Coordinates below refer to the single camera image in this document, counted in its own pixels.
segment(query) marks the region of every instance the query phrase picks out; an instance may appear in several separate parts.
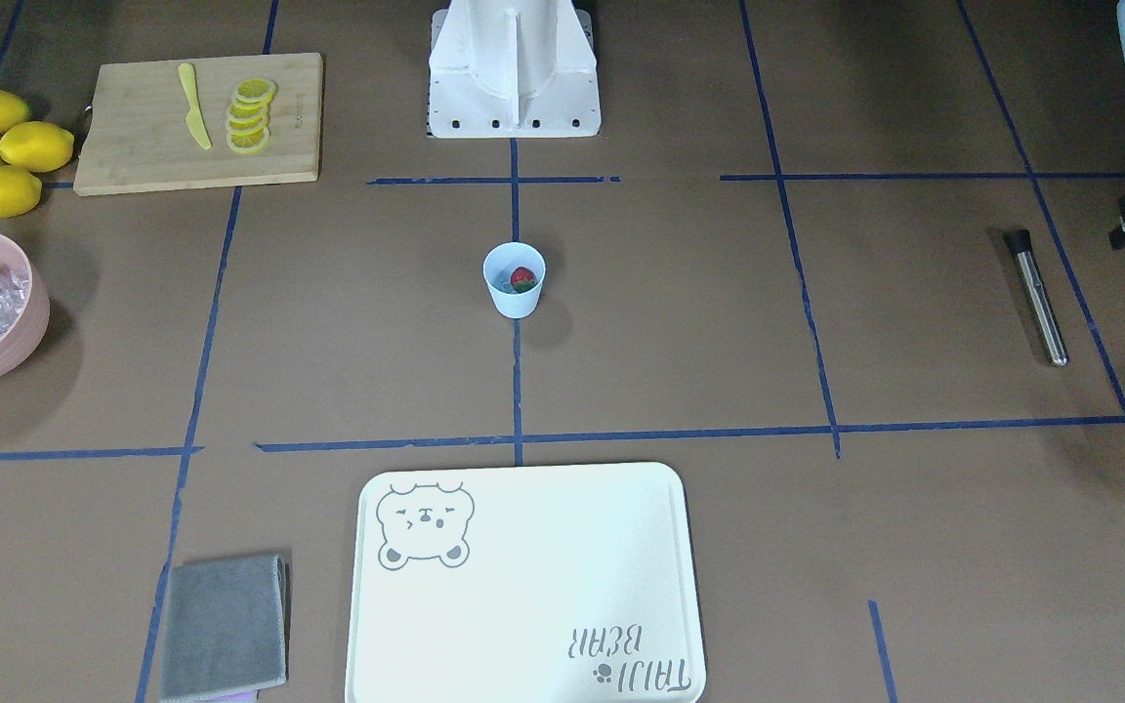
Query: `bear face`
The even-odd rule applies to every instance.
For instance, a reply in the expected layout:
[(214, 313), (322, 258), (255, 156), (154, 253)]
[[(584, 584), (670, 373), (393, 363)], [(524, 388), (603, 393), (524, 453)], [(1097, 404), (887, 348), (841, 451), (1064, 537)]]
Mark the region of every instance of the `bear face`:
[(376, 504), (385, 543), (380, 566), (397, 570), (410, 559), (440, 559), (456, 568), (468, 560), (466, 531), (475, 512), (471, 494), (457, 486), (413, 485), (410, 490), (389, 488)]

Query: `yellow knife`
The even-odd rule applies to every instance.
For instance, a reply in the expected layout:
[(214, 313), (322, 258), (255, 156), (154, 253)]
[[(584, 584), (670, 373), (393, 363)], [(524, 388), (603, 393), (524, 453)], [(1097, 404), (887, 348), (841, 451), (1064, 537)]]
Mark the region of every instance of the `yellow knife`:
[(182, 63), (178, 69), (180, 85), (184, 89), (184, 99), (189, 100), (189, 111), (184, 112), (184, 124), (194, 142), (202, 148), (212, 147), (212, 138), (206, 135), (206, 124), (202, 121), (202, 109), (197, 106), (197, 80), (194, 78), (194, 63)]

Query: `gray towel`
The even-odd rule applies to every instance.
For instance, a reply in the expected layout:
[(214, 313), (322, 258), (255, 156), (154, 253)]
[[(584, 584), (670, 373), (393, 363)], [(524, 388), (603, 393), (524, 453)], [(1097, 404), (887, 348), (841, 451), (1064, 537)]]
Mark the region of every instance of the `gray towel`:
[(162, 703), (285, 684), (285, 561), (277, 555), (186, 565), (171, 574)]

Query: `cup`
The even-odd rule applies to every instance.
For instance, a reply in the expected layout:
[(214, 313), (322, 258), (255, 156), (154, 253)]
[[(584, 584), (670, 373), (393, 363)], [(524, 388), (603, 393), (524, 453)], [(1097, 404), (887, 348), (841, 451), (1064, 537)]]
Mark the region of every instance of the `cup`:
[[(525, 292), (506, 292), (513, 290), (510, 288), (510, 274), (519, 267), (532, 271), (532, 276), (537, 277), (537, 285)], [(508, 241), (494, 246), (485, 258), (484, 274), (492, 303), (502, 315), (518, 321), (536, 310), (544, 286), (544, 259), (536, 249), (521, 241)]]

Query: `wooden cutting board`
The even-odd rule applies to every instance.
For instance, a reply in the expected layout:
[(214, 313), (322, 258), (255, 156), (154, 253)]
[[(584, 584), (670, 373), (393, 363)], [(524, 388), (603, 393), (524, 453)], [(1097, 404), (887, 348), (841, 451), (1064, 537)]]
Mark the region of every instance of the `wooden cutting board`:
[[(189, 103), (176, 69), (194, 63), (197, 98), (210, 148), (184, 126)], [(277, 81), (271, 139), (258, 154), (225, 144), (224, 120), (236, 85), (249, 78)], [(324, 58), (318, 54), (268, 54), (107, 63), (93, 89), (93, 119), (81, 148), (78, 196), (190, 188), (262, 186), (315, 180), (321, 169)]]

